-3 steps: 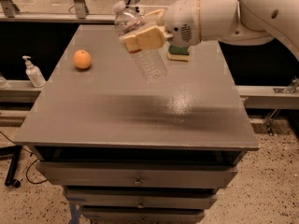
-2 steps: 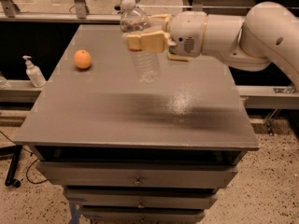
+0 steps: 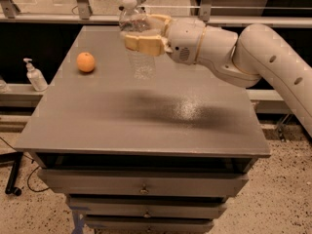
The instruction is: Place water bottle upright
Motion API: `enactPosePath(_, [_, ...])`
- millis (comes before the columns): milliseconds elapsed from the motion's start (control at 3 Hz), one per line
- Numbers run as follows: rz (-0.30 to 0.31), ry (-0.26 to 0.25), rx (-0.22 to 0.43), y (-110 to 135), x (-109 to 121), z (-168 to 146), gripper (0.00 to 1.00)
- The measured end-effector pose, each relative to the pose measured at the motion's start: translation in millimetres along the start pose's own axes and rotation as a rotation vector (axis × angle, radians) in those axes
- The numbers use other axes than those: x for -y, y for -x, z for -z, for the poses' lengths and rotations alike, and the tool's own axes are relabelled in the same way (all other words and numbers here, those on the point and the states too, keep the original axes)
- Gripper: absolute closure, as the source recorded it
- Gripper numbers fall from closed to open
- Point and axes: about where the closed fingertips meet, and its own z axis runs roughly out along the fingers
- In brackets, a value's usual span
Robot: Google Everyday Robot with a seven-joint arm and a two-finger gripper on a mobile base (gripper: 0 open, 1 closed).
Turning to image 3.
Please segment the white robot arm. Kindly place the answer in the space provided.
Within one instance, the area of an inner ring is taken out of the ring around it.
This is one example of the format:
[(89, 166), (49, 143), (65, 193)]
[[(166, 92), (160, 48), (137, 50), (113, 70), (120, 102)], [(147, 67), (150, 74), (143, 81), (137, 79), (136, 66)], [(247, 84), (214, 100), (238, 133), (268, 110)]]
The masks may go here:
[(165, 15), (133, 16), (139, 31), (123, 31), (125, 47), (174, 62), (200, 64), (229, 84), (249, 88), (266, 80), (312, 135), (312, 68), (272, 28), (251, 24), (237, 34), (198, 19)]

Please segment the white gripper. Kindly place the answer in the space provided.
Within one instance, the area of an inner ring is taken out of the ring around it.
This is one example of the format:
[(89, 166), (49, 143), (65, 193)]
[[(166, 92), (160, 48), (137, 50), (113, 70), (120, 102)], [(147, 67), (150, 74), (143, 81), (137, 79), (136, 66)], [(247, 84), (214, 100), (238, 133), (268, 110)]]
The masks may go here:
[[(198, 19), (174, 19), (167, 15), (150, 14), (147, 16), (150, 29), (168, 39), (168, 56), (176, 63), (193, 64), (196, 62), (200, 40), (206, 25)], [(125, 47), (129, 50), (158, 57), (165, 53), (167, 40), (160, 35), (125, 36)]]

